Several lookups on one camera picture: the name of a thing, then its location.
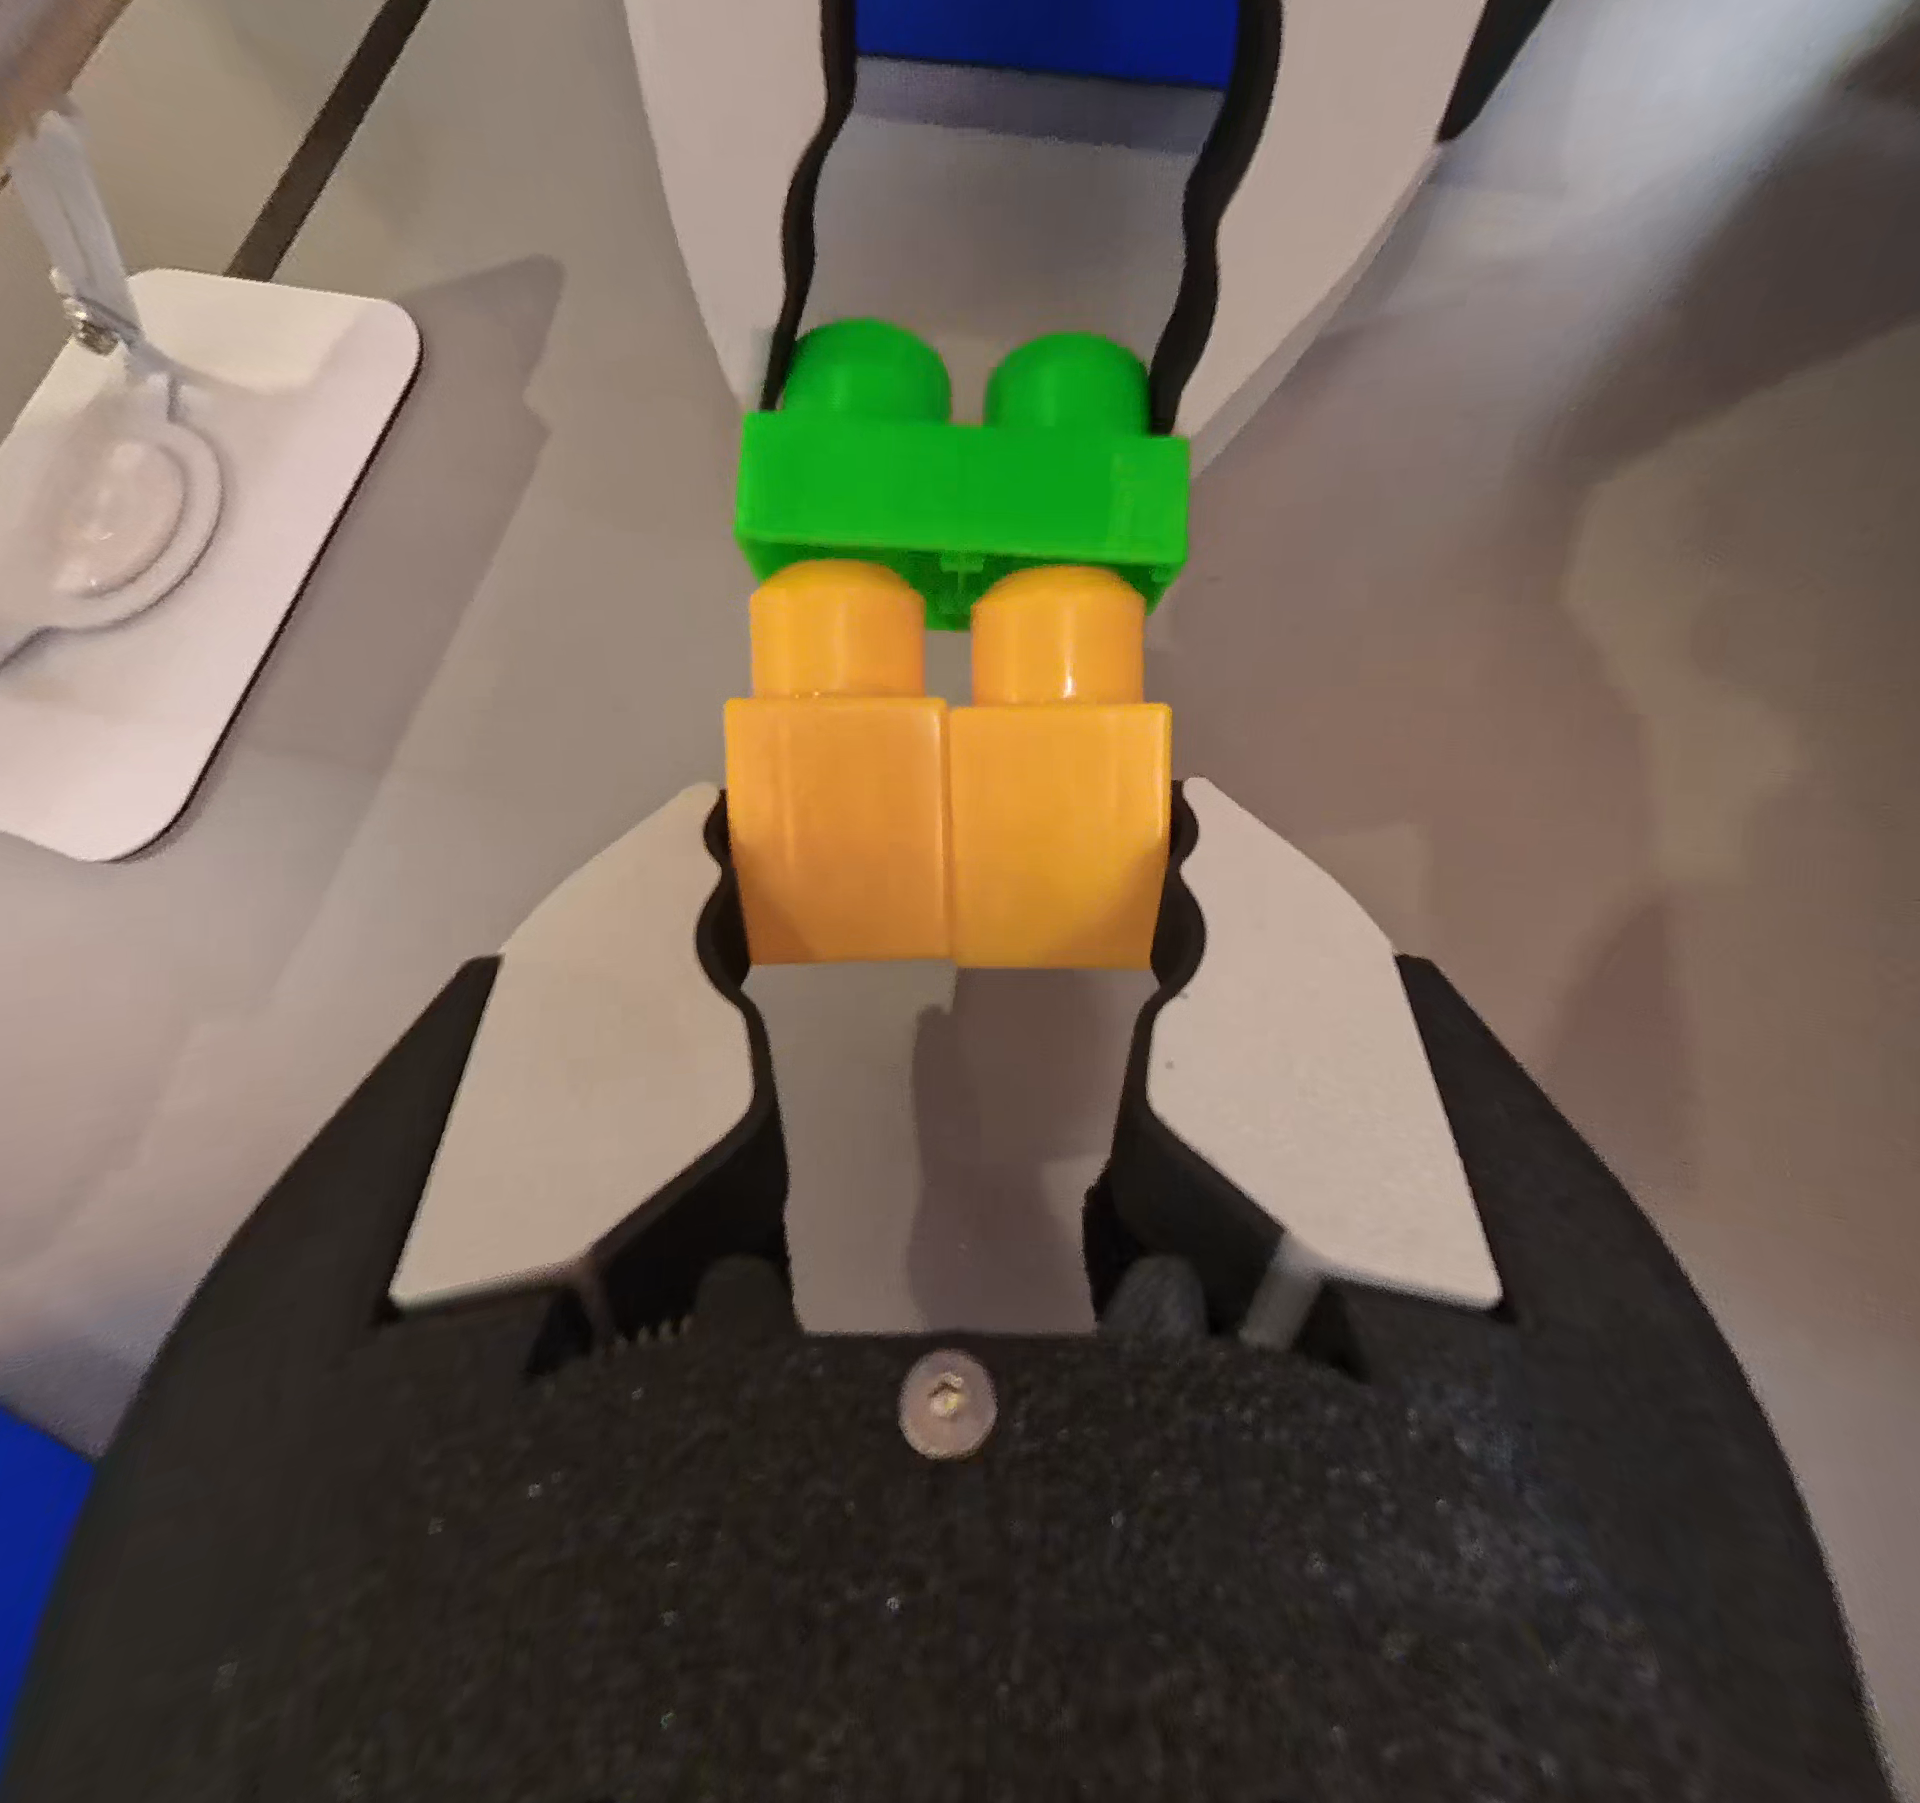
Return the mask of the grey desk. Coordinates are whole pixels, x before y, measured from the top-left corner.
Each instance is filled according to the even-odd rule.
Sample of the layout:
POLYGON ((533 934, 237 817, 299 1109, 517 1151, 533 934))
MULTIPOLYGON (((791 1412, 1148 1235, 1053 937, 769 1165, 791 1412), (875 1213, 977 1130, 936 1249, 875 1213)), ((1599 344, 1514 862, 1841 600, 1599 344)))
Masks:
MULTIPOLYGON (((4 1404, 84 1453, 467 951, 704 777, 733 425, 618 0, 431 0, 283 279, 427 368, 183 827, 4 844, 4 1404)), ((1916 1481, 1916 0, 1565 0, 1201 475, 1180 764, 1657 1215, 1837 1547, 1916 1481)))

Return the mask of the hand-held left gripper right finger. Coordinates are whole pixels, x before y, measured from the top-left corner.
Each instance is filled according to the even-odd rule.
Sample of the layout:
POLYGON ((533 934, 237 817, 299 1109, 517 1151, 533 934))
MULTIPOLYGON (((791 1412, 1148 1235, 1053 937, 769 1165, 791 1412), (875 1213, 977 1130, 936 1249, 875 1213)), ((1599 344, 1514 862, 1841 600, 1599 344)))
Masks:
POLYGON ((1215 1338, 1292 1345, 1335 1289, 1501 1312, 1406 993, 1348 890, 1205 779, 1174 831, 1114 1129, 1114 1285, 1185 1264, 1215 1338))

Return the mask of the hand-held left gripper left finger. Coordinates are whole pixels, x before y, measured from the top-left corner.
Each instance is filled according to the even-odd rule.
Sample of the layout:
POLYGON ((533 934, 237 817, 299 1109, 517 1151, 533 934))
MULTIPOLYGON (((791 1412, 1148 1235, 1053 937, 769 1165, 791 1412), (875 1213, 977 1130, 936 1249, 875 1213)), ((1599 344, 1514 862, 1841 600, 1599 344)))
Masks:
POLYGON ((787 1155, 726 798, 701 782, 509 934, 397 1257, 403 1315, 566 1294, 596 1337, 694 1317, 728 1264, 787 1305, 787 1155))

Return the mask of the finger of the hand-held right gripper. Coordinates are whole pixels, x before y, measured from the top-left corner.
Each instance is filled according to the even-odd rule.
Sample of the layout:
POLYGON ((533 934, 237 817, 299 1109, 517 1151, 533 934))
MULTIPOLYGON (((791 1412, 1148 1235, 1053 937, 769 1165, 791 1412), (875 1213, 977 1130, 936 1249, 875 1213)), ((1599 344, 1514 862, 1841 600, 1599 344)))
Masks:
POLYGON ((783 393, 857 78, 853 0, 622 0, 669 220, 745 410, 783 393))
POLYGON ((1150 374, 1159 434, 1231 440, 1427 181, 1488 0, 1237 0, 1150 374))

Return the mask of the white flat base plate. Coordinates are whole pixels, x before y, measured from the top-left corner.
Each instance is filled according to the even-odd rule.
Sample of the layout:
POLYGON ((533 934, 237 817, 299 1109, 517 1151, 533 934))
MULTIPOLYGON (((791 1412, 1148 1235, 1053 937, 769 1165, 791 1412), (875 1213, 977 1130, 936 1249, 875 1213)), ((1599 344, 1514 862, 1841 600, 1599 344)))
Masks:
POLYGON ((4 662, 2 831, 89 865, 144 853, 197 793, 422 363, 389 300, 194 270, 137 272, 131 298, 220 510, 166 596, 4 662))

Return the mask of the round pale disc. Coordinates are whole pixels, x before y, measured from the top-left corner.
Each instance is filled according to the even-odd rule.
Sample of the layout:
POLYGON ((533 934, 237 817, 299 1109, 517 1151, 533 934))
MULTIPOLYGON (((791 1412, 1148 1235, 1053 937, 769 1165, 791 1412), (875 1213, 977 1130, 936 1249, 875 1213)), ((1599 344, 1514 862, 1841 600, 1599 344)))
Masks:
POLYGON ((178 539, 189 469, 150 437, 116 437, 41 480, 4 529, 4 593, 105 600, 136 588, 178 539))

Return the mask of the green double toy block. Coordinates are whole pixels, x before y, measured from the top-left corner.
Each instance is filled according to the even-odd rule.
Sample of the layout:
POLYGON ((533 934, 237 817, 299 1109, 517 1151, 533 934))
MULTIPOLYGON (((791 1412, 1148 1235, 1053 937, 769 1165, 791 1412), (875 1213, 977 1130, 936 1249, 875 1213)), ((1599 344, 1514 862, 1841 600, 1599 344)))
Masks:
POLYGON ((1188 446, 1151 428, 1148 363, 1093 332, 1010 351, 977 425, 952 419, 940 351, 880 321, 809 330, 780 399, 745 420, 733 539, 783 567, 885 567, 924 623, 965 632, 1030 567, 1101 567, 1156 610, 1188 559, 1188 446))

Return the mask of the yellow toy block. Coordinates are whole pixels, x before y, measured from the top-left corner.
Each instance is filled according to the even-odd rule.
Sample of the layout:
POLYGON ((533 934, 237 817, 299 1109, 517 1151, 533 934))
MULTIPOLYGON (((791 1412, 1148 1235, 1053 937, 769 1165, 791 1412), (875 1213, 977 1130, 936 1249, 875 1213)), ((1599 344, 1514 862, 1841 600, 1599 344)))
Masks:
POLYGON ((973 610, 947 716, 950 953, 981 970, 1144 970, 1173 835, 1174 716, 1148 606, 1101 567, 1035 567, 973 610))
POLYGON ((750 694, 723 709, 729 848, 763 967, 946 961, 947 704, 897 574, 807 562, 749 606, 750 694))

